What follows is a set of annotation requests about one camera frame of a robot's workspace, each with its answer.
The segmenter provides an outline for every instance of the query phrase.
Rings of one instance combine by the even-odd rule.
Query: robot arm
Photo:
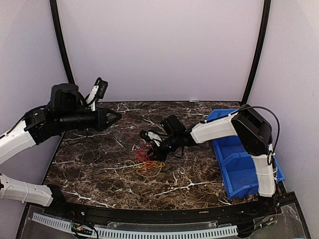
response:
[[[78,86],[61,84],[52,87],[51,100],[46,106],[28,111],[8,132],[0,136],[0,165],[17,153],[39,145],[47,139],[72,129],[107,129],[121,115],[110,109],[96,109],[108,83],[98,78],[85,99]],[[0,174],[0,199],[14,199],[49,206],[61,192],[53,185],[34,185]]]
[[[141,138],[152,142],[148,156],[151,160],[165,161],[170,152],[179,147],[195,146],[217,138],[237,135],[245,150],[252,156],[259,183],[259,194],[272,197],[276,190],[274,170],[269,157],[273,156],[272,128],[270,124],[249,105],[225,117],[202,121],[193,127],[186,127],[175,115],[165,118],[161,125],[167,137],[160,138],[152,130],[141,131]]]

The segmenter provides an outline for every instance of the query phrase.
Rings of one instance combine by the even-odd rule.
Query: blue plastic crate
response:
[[[207,118],[213,120],[226,116],[236,109],[214,110]],[[243,198],[258,193],[258,179],[253,159],[245,151],[238,136],[230,136],[213,140],[213,146],[219,163],[225,189],[229,199]],[[285,180],[284,174],[277,163],[278,182]]]

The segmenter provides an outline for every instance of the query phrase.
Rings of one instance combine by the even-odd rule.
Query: blue bin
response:
[[[226,116],[236,109],[214,110],[207,118],[213,120]],[[229,199],[243,198],[258,193],[258,179],[253,159],[245,151],[238,136],[213,140],[216,158],[222,173],[225,189]],[[278,182],[284,181],[284,174],[275,158],[278,168]]]

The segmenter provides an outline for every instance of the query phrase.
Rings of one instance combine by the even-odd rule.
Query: black vertical pole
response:
[[[264,40],[265,40],[265,35],[266,35],[266,29],[267,29],[267,23],[268,23],[268,17],[269,17],[269,11],[270,11],[270,3],[271,0],[265,0],[264,1],[264,9],[263,9],[263,15],[261,18],[261,23],[260,23],[260,29],[259,29],[259,35],[258,35],[258,40],[257,40],[257,46],[256,46],[256,51],[254,55],[254,60],[253,64],[251,66],[251,70],[249,73],[246,89],[244,92],[243,99],[241,101],[242,104],[246,104],[251,92],[251,89],[254,84],[261,52],[263,50],[263,45],[264,45]]]
[[[63,34],[62,34],[61,23],[59,18],[59,11],[58,11],[56,0],[50,0],[50,5],[51,5],[51,13],[52,13],[52,19],[53,19],[53,24],[55,29],[55,35],[58,41],[65,74],[66,74],[66,77],[68,78],[69,83],[74,84],[75,82],[74,82],[69,58],[66,53],[66,48],[65,48],[65,44],[63,40]]]

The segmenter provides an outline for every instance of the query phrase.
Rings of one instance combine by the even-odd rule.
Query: yellow string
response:
[[[135,163],[132,160],[126,160],[126,161],[124,161],[125,166],[126,166],[127,162],[130,162],[133,164],[132,170],[129,172],[124,172],[124,168],[123,168],[122,169],[123,174],[128,174],[128,173],[132,173],[132,172],[136,171],[136,173],[138,175],[145,177],[145,178],[154,178],[154,177],[158,176],[161,172],[161,169],[163,167],[165,167],[165,164],[163,162],[160,162],[160,161],[147,161],[144,163]],[[144,169],[145,171],[147,171],[149,169],[154,169],[154,168],[159,168],[159,171],[157,172],[156,175],[153,175],[153,176],[146,176],[146,175],[143,175],[142,173],[139,172],[139,170],[141,170],[141,169]]]

